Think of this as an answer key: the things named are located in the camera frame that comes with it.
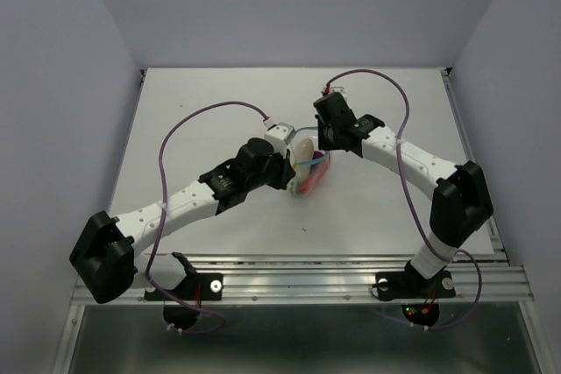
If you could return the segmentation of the white radish toy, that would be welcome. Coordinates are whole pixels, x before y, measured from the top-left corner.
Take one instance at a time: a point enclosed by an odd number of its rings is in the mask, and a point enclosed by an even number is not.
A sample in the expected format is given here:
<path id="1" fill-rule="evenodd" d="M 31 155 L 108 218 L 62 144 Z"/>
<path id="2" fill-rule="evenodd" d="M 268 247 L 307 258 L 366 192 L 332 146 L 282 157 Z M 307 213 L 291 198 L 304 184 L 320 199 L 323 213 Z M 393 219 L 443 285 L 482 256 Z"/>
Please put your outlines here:
<path id="1" fill-rule="evenodd" d="M 312 138 L 304 138 L 293 148 L 295 177 L 291 185 L 292 194 L 299 194 L 302 183 L 309 177 L 311 164 L 308 161 L 313 159 L 314 151 Z"/>

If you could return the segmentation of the clear zip top bag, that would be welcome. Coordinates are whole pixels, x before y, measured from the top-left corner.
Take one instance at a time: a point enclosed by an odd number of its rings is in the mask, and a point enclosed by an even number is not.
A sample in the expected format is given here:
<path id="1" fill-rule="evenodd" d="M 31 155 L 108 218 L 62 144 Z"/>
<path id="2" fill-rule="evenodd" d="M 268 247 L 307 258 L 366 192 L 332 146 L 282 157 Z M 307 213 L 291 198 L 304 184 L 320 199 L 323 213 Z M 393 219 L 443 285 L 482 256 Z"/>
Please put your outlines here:
<path id="1" fill-rule="evenodd" d="M 330 170 L 331 153 L 319 147 L 315 126 L 298 128 L 289 150 L 295 177 L 289 182 L 288 191 L 294 197 L 310 194 Z"/>

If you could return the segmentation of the red chili pepper toy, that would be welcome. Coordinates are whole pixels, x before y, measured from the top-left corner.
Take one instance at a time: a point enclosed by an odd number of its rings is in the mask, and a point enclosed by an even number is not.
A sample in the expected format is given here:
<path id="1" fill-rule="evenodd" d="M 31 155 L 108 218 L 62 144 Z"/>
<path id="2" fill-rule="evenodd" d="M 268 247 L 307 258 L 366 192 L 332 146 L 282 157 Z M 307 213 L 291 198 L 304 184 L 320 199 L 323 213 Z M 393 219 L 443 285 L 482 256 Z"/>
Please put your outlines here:
<path id="1" fill-rule="evenodd" d="M 296 192 L 299 195 L 305 195 L 311 193 L 323 180 L 324 176 L 330 169 L 330 156 L 326 155 L 326 158 L 310 167 L 308 177 L 300 184 Z"/>

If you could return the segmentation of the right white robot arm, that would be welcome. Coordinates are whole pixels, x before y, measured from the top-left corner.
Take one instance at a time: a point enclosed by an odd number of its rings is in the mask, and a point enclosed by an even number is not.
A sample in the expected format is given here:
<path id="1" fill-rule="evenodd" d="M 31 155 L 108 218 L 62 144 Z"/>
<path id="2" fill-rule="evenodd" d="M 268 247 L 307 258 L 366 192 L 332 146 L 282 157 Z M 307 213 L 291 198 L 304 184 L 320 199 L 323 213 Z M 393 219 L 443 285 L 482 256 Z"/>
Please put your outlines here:
<path id="1" fill-rule="evenodd" d="M 430 233 L 403 274 L 409 293 L 423 295 L 435 285 L 435 275 L 451 261 L 464 242 L 493 215 L 483 170 L 471 160 L 463 165 L 440 159 L 398 138 L 371 115 L 357 118 L 339 92 L 313 103 L 319 145 L 325 151 L 352 152 L 385 167 L 431 200 Z"/>

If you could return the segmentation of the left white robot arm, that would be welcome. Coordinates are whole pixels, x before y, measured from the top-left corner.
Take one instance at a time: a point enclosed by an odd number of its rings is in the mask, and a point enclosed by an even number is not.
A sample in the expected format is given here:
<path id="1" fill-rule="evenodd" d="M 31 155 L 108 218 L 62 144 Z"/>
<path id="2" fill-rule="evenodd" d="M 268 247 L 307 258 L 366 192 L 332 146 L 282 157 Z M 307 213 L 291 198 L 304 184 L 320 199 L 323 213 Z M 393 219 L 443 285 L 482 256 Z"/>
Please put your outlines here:
<path id="1" fill-rule="evenodd" d="M 241 204 L 257 188 L 284 190 L 294 176 L 288 142 L 251 138 L 234 158 L 163 201 L 114 217 L 92 215 L 69 261 L 98 304 L 132 287 L 160 286 L 187 298 L 195 290 L 194 266 L 180 254 L 158 260 L 146 250 L 156 251 L 164 237 Z"/>

